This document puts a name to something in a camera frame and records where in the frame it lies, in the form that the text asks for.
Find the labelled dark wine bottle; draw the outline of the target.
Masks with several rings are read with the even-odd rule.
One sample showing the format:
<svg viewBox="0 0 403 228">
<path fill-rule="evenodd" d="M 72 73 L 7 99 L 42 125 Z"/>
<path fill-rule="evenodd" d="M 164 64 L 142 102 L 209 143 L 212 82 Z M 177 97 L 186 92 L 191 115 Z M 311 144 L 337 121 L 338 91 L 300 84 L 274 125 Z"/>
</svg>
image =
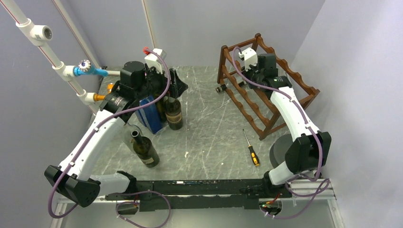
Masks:
<svg viewBox="0 0 403 228">
<path fill-rule="evenodd" d="M 172 130 L 179 130 L 183 126 L 182 106 L 178 99 L 167 97 L 164 102 L 165 116 Z"/>
</svg>

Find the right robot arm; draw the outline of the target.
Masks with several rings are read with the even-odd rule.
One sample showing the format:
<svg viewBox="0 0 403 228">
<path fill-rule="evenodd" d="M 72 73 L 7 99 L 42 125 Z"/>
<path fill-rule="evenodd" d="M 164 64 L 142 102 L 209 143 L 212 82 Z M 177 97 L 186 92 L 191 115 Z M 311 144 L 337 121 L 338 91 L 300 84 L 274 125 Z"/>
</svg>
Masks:
<svg viewBox="0 0 403 228">
<path fill-rule="evenodd" d="M 331 136 L 322 132 L 310 120 L 298 101 L 292 83 L 287 76 L 278 74 L 273 54 L 258 55 L 253 49 L 241 51 L 243 75 L 253 87 L 260 89 L 280 112 L 291 135 L 292 144 L 285 152 L 284 161 L 268 172 L 269 180 L 262 183 L 262 192 L 274 197 L 280 191 L 280 184 L 292 178 L 316 170 L 313 181 L 319 178 L 326 163 Z"/>
</svg>

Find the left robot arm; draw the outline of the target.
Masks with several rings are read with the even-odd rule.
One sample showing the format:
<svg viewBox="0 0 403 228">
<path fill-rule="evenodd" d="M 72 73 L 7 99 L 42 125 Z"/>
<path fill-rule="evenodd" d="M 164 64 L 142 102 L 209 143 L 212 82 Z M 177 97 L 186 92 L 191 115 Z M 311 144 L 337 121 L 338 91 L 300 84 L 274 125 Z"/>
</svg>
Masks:
<svg viewBox="0 0 403 228">
<path fill-rule="evenodd" d="M 50 165 L 44 175 L 53 189 L 48 199 L 52 206 L 55 193 L 73 201 L 81 207 L 89 206 L 98 196 L 119 194 L 129 200 L 138 191 L 137 179 L 125 171 L 111 175 L 93 175 L 92 170 L 103 149 L 132 114 L 147 107 L 140 101 L 158 95 L 179 98 L 188 85 L 178 76 L 175 69 L 164 71 L 139 61 L 125 63 L 110 93 L 102 101 L 99 111 L 88 131 L 74 150 L 58 165 Z"/>
</svg>

